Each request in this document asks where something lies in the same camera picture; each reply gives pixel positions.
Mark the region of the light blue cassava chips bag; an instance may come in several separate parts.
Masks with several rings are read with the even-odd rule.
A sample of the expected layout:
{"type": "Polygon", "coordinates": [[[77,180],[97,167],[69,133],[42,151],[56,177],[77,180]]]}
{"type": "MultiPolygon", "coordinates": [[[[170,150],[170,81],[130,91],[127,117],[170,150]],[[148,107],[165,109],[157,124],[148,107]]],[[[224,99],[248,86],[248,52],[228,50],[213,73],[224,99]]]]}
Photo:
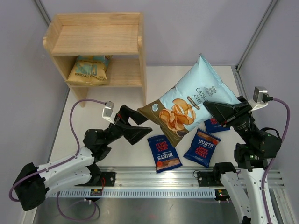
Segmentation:
{"type": "Polygon", "coordinates": [[[212,118],[203,103],[239,104],[237,96],[222,81],[211,64],[200,55],[190,70],[163,96],[138,108],[158,124],[173,147],[204,121],[212,118]]]}

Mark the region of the yellow kettle chips bag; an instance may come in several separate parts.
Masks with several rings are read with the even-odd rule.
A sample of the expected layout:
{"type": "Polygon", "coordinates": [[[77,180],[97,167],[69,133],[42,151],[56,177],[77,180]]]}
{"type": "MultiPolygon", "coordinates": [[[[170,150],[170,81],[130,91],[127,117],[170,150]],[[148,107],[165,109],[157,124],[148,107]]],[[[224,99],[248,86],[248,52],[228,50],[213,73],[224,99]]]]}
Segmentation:
{"type": "Polygon", "coordinates": [[[112,56],[78,56],[65,81],[72,85],[99,86],[108,84],[106,70],[112,56]]]}

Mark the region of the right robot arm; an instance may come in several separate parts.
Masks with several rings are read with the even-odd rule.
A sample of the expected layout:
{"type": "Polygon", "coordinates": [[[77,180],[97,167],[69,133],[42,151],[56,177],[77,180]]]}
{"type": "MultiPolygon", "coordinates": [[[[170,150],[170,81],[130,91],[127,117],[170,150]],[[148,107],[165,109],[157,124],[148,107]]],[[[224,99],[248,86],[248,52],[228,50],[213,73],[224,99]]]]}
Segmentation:
{"type": "Polygon", "coordinates": [[[267,182],[268,159],[274,159],[281,147],[282,138],[270,134],[269,128],[259,129],[255,125],[252,111],[267,106],[273,98],[267,93],[247,101],[240,96],[240,103],[229,105],[211,101],[204,102],[205,108],[216,121],[233,129],[243,139],[237,143],[234,159],[243,175],[246,189],[240,184],[236,169],[230,162],[215,164],[212,180],[223,185],[237,212],[241,224],[276,224],[278,222],[267,182]]]}

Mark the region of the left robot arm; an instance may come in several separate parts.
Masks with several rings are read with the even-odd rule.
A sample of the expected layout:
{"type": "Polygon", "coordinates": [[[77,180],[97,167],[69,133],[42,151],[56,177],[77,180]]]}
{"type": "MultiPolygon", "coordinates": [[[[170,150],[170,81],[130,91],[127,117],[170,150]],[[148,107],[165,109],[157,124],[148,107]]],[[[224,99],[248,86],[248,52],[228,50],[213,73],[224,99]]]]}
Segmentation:
{"type": "Polygon", "coordinates": [[[26,164],[9,191],[10,199],[29,211],[61,190],[84,184],[97,185],[101,170],[96,163],[109,154],[109,144],[122,137],[131,145],[136,144],[152,132],[152,128],[141,126],[145,121],[147,119],[138,111],[122,105],[106,129],[85,132],[84,145],[74,154],[39,166],[32,162],[26,164]]]}

